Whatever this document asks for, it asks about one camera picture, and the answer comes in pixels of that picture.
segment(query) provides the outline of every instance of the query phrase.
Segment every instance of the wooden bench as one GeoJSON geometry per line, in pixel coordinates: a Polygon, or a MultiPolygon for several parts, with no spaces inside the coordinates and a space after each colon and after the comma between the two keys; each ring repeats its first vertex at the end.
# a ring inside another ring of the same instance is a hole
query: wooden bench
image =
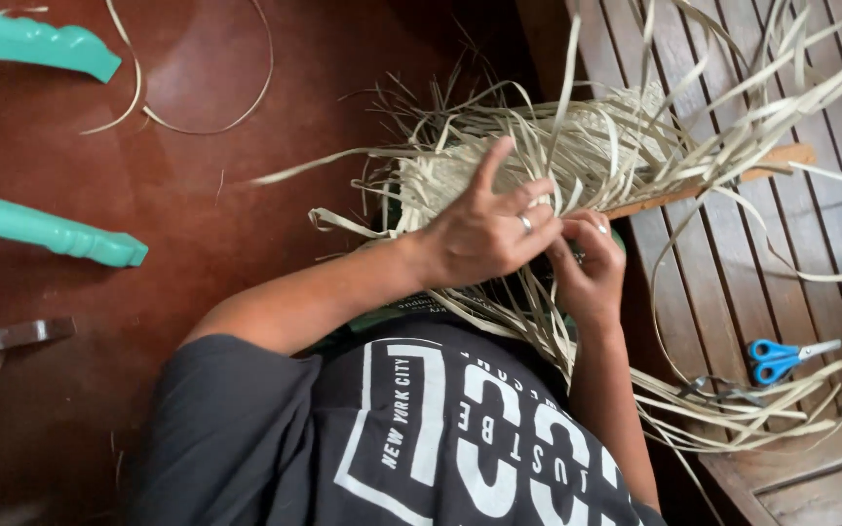
{"type": "MultiPolygon", "coordinates": [[[[582,18],[578,71],[610,86],[635,86],[641,81],[642,35],[629,2],[637,0],[518,0],[533,62],[545,98],[557,100],[564,50],[571,17],[582,18]]],[[[720,22],[746,57],[761,41],[771,0],[689,0],[720,22]]],[[[842,0],[809,0],[811,32],[842,19],[842,0]]],[[[727,60],[725,47],[708,49],[700,26],[687,20],[668,0],[656,1],[653,77],[674,86],[710,54],[703,81],[673,102],[680,117],[694,113],[744,78],[727,60]]],[[[842,29],[808,50],[810,64],[825,75],[842,66],[842,29]]],[[[778,75],[770,83],[770,98],[795,92],[793,76],[778,75]]],[[[592,95],[602,96],[602,90],[592,95]]],[[[691,133],[714,135],[742,114],[727,105],[702,119],[691,133]]],[[[817,164],[842,171],[842,97],[826,112],[807,116],[792,128],[787,142],[811,144],[817,164]]],[[[798,172],[740,185],[738,192],[752,202],[769,227],[769,238],[783,256],[805,272],[842,272],[842,184],[798,172]]],[[[648,308],[653,265],[672,229],[686,215],[692,199],[648,209],[629,220],[630,270],[626,303],[648,308]]],[[[748,384],[745,345],[767,338],[789,343],[842,340],[842,283],[797,281],[765,247],[758,223],[727,197],[709,197],[664,259],[655,299],[659,329],[672,361],[687,377],[722,376],[748,384]]],[[[641,341],[652,350],[657,345],[641,341]]],[[[630,341],[644,339],[627,334],[630,341]]],[[[807,376],[835,359],[816,357],[796,372],[807,376]]],[[[842,385],[842,372],[834,379],[842,385]]],[[[810,410],[826,392],[819,389],[801,404],[810,410]]],[[[825,410],[840,417],[842,392],[825,410]]],[[[770,421],[770,429],[784,422],[770,421]]],[[[725,439],[721,432],[705,432],[725,439]]],[[[699,460],[740,512],[753,524],[842,524],[842,427],[816,448],[804,452],[819,436],[781,441],[765,452],[701,455],[699,460]]]]}

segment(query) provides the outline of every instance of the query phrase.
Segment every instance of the blue scissors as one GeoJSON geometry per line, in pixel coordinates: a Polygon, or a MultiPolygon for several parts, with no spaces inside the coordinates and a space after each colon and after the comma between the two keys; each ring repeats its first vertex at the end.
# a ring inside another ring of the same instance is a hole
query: blue scissors
{"type": "Polygon", "coordinates": [[[836,351],[841,344],[839,340],[831,340],[799,347],[769,340],[756,340],[749,344],[749,355],[756,361],[755,367],[752,368],[752,378],[764,386],[774,384],[794,366],[812,356],[836,351]]]}

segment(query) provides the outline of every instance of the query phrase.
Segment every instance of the teal chair leg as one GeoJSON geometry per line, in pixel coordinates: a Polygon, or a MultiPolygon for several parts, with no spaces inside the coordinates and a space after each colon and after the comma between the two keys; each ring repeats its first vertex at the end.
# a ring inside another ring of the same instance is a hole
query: teal chair leg
{"type": "Polygon", "coordinates": [[[0,60],[63,67],[108,82],[122,63],[93,33],[68,25],[61,29],[27,18],[0,16],[0,60]]]}
{"type": "Polygon", "coordinates": [[[89,257],[110,267],[137,267],[148,247],[122,232],[106,232],[0,199],[0,238],[37,244],[55,254],[89,257]]]}

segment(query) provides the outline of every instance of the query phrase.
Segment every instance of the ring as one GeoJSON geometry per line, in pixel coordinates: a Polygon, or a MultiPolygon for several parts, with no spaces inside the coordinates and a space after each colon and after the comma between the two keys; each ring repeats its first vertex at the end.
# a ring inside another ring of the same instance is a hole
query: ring
{"type": "Polygon", "coordinates": [[[532,222],[531,222],[531,221],[529,221],[529,218],[528,218],[528,217],[525,217],[525,216],[524,216],[524,215],[522,215],[522,214],[519,214],[519,215],[517,215],[516,217],[517,217],[518,219],[521,219],[521,220],[522,220],[522,225],[524,225],[524,226],[525,226],[525,235],[527,236],[527,235],[531,234],[531,233],[532,233],[532,222]]]}

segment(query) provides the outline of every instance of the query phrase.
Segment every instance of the person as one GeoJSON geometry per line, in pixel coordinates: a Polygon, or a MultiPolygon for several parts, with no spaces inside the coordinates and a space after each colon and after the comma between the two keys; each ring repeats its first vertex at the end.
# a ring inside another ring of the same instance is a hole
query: person
{"type": "Polygon", "coordinates": [[[601,213],[530,206],[554,191],[547,179],[494,195],[513,147],[497,140],[424,229],[210,311],[156,387],[128,522],[664,524],[619,321],[625,256],[601,213]],[[526,343],[447,312],[299,357],[359,315],[542,252],[582,342],[569,396],[526,343]]]}

